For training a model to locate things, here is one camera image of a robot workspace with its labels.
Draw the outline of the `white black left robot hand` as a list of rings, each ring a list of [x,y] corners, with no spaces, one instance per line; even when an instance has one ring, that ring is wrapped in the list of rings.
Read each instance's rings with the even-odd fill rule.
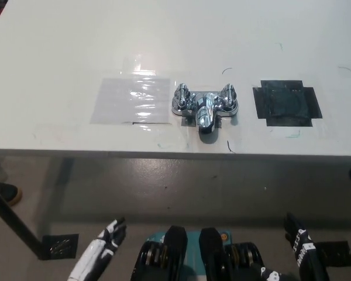
[[[112,221],[87,246],[68,280],[96,281],[98,280],[126,236],[126,220],[124,217]]]

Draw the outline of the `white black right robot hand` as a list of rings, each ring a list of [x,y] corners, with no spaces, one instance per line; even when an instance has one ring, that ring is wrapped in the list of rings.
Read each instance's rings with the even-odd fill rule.
[[[320,260],[308,230],[292,213],[284,218],[285,238],[290,243],[295,255],[301,280],[329,280],[326,267]],[[293,277],[261,266],[257,263],[250,265],[254,280],[294,280]]]

